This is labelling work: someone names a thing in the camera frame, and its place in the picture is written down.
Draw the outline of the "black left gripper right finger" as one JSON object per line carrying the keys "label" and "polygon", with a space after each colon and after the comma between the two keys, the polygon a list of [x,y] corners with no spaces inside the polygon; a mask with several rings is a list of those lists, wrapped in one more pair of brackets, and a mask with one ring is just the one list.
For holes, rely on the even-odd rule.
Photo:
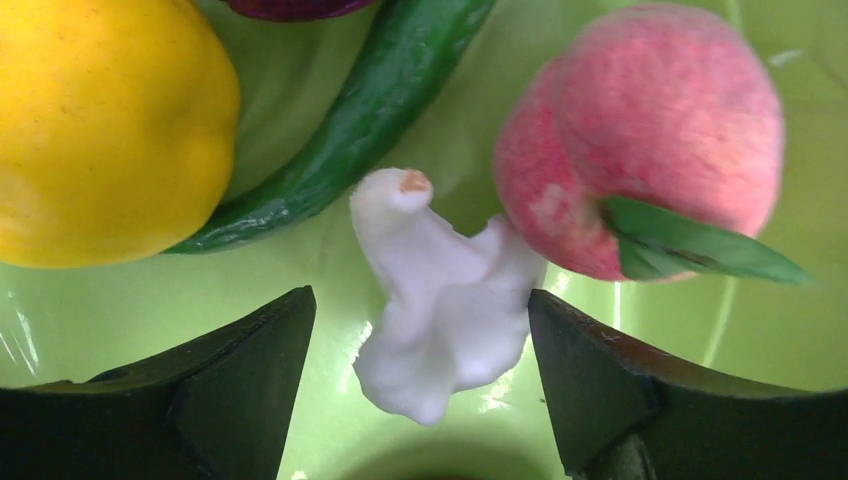
{"label": "black left gripper right finger", "polygon": [[548,291],[528,313],[556,446],[575,479],[843,479],[847,394],[721,373]]}

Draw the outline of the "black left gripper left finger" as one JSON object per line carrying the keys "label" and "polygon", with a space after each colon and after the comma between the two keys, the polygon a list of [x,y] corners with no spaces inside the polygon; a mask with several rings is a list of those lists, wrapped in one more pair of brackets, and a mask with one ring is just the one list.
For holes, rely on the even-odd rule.
{"label": "black left gripper left finger", "polygon": [[316,314],[293,289],[84,383],[1,392],[5,479],[273,479]]}

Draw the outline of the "white toy garlic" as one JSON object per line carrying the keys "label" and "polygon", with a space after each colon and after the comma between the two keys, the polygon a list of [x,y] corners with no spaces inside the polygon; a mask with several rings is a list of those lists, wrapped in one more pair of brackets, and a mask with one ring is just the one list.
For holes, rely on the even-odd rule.
{"label": "white toy garlic", "polygon": [[528,300],[545,260],[501,215],[474,236],[431,208],[415,169],[385,168],[355,187],[355,236],[388,301],[353,368],[377,408],[431,426],[455,393],[488,385],[518,363]]}

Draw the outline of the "yellow toy pear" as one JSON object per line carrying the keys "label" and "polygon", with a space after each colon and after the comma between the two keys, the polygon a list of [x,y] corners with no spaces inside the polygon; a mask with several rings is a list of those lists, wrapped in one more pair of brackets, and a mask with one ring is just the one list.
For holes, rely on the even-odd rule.
{"label": "yellow toy pear", "polygon": [[230,183],[240,92],[191,1],[1,5],[1,259],[107,265],[197,232]]}

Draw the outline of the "pink toy peach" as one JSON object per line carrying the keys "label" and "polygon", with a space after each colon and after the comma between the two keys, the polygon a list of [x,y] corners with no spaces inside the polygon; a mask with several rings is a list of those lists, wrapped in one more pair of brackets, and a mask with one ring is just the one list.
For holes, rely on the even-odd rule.
{"label": "pink toy peach", "polygon": [[777,90],[733,26],[641,3],[591,22],[539,72],[500,134],[494,175],[515,229],[562,268],[802,283],[758,240],[784,143]]}

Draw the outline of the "green toy cucumber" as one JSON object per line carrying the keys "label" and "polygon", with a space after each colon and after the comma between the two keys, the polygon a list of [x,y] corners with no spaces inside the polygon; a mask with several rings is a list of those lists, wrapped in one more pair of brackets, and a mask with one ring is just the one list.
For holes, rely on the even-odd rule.
{"label": "green toy cucumber", "polygon": [[236,248],[293,227],[357,184],[438,96],[494,4],[385,1],[342,87],[305,145],[218,207],[170,254]]}

